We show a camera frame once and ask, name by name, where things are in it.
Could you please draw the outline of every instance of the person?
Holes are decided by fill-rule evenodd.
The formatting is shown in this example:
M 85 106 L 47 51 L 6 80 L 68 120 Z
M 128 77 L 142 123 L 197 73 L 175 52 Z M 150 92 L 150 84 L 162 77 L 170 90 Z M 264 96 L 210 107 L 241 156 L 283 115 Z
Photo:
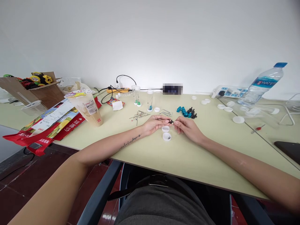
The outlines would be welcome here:
M 9 225 L 65 225 L 88 167 L 102 162 L 163 126 L 172 126 L 170 118 L 160 115 L 157 118 L 162 120 L 151 117 L 141 126 L 106 137 L 70 156 Z M 174 121 L 174 128 L 178 134 L 185 134 L 191 141 L 223 160 L 270 199 L 292 213 L 300 213 L 299 179 L 214 142 L 204 136 L 191 119 L 178 117 Z M 199 200 L 171 187 L 158 186 L 135 189 L 124 202 L 115 221 L 115 224 L 122 225 L 137 223 L 214 224 Z

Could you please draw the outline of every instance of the forearm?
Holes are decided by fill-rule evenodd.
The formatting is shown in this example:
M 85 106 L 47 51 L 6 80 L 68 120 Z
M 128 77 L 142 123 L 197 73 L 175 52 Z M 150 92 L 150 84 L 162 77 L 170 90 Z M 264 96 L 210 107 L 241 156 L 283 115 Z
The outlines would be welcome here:
M 299 179 L 210 139 L 205 139 L 200 145 L 239 172 L 269 198 L 292 212 L 300 213 Z
M 139 126 L 99 140 L 76 153 L 76 156 L 79 162 L 87 166 L 95 165 L 143 137 L 143 128 Z
M 137 127 L 97 141 L 72 155 L 38 190 L 9 225 L 65 225 L 88 167 L 98 164 L 142 137 L 144 137 L 142 127 Z
M 35 193 L 9 225 L 65 225 L 88 167 L 68 158 Z

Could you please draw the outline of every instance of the table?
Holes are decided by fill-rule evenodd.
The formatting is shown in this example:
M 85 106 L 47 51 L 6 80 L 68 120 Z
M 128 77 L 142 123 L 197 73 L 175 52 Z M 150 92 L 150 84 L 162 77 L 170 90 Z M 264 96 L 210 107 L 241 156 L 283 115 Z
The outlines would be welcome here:
M 234 113 L 218 109 L 217 105 L 220 104 L 218 99 L 211 99 L 209 104 L 201 105 L 201 100 L 210 97 L 197 95 L 197 100 L 192 100 L 191 96 L 187 94 L 163 95 L 161 108 L 173 112 L 172 119 L 175 120 L 181 115 L 181 113 L 176 112 L 178 106 L 184 106 L 186 109 L 193 107 L 198 116 L 194 121 L 207 137 L 300 178 L 300 170 L 260 135 L 251 134 L 252 129 L 248 124 L 235 124 L 232 122 Z M 146 93 L 141 93 L 141 99 L 143 106 L 137 107 L 133 104 L 132 96 L 120 98 L 126 103 L 120 111 L 112 111 L 111 106 L 103 105 L 100 108 L 104 120 L 101 127 L 91 128 L 85 122 L 65 139 L 60 142 L 55 141 L 55 143 L 81 150 L 99 139 L 134 128 L 136 121 L 131 122 L 129 118 L 136 114 L 137 110 L 147 111 Z M 20 107 L 0 104 L 2 112 L 0 124 L 20 129 L 29 123 L 32 117 L 18 111 L 18 108 Z M 148 118 L 139 119 L 138 125 L 144 123 Z M 171 141 L 163 141 L 162 134 L 162 131 L 158 130 L 151 136 L 124 148 L 111 158 L 188 180 L 267 199 L 261 191 L 239 173 L 207 150 L 192 143 L 185 135 L 178 135 L 173 127 L 170 129 Z
M 225 98 L 227 100 L 233 100 L 236 102 L 236 99 Z M 220 99 L 223 104 L 226 104 L 228 101 Z M 283 141 L 283 142 L 293 142 L 300 143 L 300 114 L 292 114 L 292 117 L 295 121 L 294 126 L 287 125 L 279 125 L 279 121 L 286 114 L 286 110 L 283 107 L 285 105 L 284 101 L 270 101 L 266 99 L 261 99 L 259 102 L 260 106 L 265 106 L 268 108 L 279 108 L 280 111 L 276 115 L 271 115 L 269 113 L 265 113 L 266 111 L 262 111 L 258 115 L 263 116 L 263 118 L 254 118 L 254 119 L 246 119 L 246 124 L 253 128 L 261 127 L 265 124 L 262 130 L 257 132 L 259 136 L 261 136 L 266 142 L 268 142 L 279 154 L 281 154 L 284 158 L 286 158 L 289 162 L 291 162 L 296 168 L 300 170 L 300 165 L 296 163 L 293 159 L 291 159 L 288 155 L 282 152 L 279 148 L 274 145 L 275 141 Z M 233 106 L 233 112 L 237 116 L 245 116 L 243 111 L 240 111 L 239 108 L 241 105 L 235 104 Z M 291 124 L 291 120 L 288 116 L 283 120 L 283 124 Z

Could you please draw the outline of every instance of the black cable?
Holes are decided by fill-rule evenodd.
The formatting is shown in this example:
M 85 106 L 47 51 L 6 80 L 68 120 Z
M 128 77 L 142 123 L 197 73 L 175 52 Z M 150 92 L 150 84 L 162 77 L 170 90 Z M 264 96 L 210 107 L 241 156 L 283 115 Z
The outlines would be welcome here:
M 30 163 L 30 162 L 33 160 L 33 158 L 34 158 L 35 154 L 33 154 L 33 153 L 29 153 L 29 154 L 27 154 L 27 153 L 25 153 L 25 150 L 26 150 L 26 147 L 25 147 L 25 148 L 23 148 L 23 153 L 24 153 L 25 155 L 33 155 L 33 156 L 32 156 L 32 158 L 31 158 L 31 160 L 28 162 L 28 163 Z M 26 165 L 24 165 L 24 166 L 21 166 L 21 167 L 19 167 L 19 168 L 15 169 L 14 171 L 10 172 L 8 175 L 6 175 L 5 177 L 3 177 L 3 178 L 0 180 L 0 182 L 1 182 L 1 181 L 3 181 L 5 178 L 7 178 L 9 175 L 11 175 L 13 172 L 17 171 L 18 169 L 21 169 L 21 168 L 23 168 L 23 167 L 27 166 L 27 165 L 28 165 L 28 163 L 27 163 Z
M 162 90 L 162 88 L 153 88 L 153 89 L 141 89 L 141 90 Z M 108 93 L 107 95 L 105 95 L 102 99 L 101 99 L 101 103 L 102 104 L 105 104 L 105 103 L 108 103 L 112 98 L 110 98 L 107 102 L 102 102 L 103 101 L 103 99 L 106 97 L 106 96 L 108 96 L 108 95 L 110 95 L 110 93 Z
M 135 80 L 132 78 L 132 77 L 130 77 L 130 76 L 127 76 L 127 75 L 119 75 L 119 76 L 126 76 L 126 77 L 129 77 L 129 78 L 131 78 L 133 81 L 134 81 L 134 83 L 135 83 L 135 85 L 137 84 L 136 82 L 135 82 Z
M 105 89 L 108 89 L 108 87 L 106 87 L 106 88 L 103 88 L 103 89 L 101 89 L 100 91 L 98 90 L 98 88 L 96 88 L 95 87 L 95 89 L 98 91 L 98 93 L 100 92 L 100 91 L 103 91 L 103 90 L 105 90 Z

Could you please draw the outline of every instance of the white napkin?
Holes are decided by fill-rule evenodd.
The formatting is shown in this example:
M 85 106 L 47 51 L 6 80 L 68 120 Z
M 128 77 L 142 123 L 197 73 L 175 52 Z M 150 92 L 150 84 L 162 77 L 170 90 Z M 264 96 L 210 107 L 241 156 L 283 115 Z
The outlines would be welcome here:
M 123 109 L 123 102 L 122 101 L 117 101 L 112 103 L 112 110 L 117 111 Z

